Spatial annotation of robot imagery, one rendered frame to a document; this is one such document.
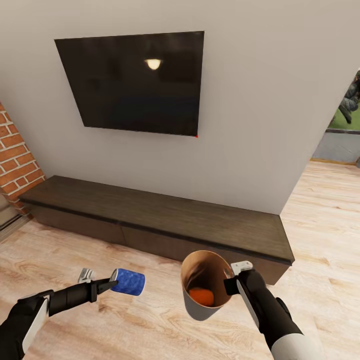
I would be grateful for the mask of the trash can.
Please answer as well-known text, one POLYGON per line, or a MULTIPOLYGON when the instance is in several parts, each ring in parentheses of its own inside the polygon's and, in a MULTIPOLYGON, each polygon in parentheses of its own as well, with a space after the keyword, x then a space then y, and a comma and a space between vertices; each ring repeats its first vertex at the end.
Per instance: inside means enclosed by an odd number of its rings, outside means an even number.
POLYGON ((224 280, 228 279, 224 268, 227 268, 231 279, 233 272, 229 264, 218 254, 208 250, 192 252, 185 258, 181 266, 180 277, 185 309, 196 321, 206 321, 224 305, 233 295, 227 295, 224 280), (200 305, 188 294, 188 290, 210 290, 213 292, 213 307, 200 305))

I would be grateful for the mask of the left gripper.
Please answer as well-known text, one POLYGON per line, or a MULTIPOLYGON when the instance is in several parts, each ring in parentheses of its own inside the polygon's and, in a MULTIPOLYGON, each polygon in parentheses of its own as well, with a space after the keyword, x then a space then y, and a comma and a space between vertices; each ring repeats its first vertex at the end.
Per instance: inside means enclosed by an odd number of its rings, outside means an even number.
POLYGON ((111 281, 109 278, 91 280, 90 283, 80 283, 66 288, 66 310, 81 304, 97 301, 97 295, 109 290, 119 283, 118 280, 111 281))

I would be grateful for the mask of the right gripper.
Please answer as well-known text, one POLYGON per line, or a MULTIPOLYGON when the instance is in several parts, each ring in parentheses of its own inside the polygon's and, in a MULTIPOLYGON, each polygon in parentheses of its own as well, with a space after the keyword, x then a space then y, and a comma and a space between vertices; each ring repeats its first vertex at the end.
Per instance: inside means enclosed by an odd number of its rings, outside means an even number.
POLYGON ((234 278, 225 279, 223 281, 224 287, 226 290, 226 294, 228 296, 240 295, 239 289, 237 287, 237 279, 239 276, 235 276, 234 278))

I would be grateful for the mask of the can of soda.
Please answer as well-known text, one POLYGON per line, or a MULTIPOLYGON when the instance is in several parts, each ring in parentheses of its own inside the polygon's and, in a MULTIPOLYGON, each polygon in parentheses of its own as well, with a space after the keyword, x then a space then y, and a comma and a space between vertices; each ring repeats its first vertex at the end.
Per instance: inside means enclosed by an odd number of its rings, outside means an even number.
POLYGON ((110 288, 112 291, 133 296, 139 296, 146 285, 145 275, 123 268, 115 269, 109 281, 118 281, 117 285, 110 288))
POLYGON ((200 305, 205 307, 213 307, 214 296, 213 292, 208 290, 188 290, 187 294, 198 302, 200 305))

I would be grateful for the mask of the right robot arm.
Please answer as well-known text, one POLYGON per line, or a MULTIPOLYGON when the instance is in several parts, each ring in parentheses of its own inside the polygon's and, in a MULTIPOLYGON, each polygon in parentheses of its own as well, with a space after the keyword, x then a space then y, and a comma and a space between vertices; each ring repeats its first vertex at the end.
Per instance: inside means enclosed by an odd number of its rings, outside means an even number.
POLYGON ((284 301, 266 288, 262 276, 244 260, 230 264, 233 278, 223 281, 228 296, 240 295, 274 360, 323 360, 292 321, 284 301))

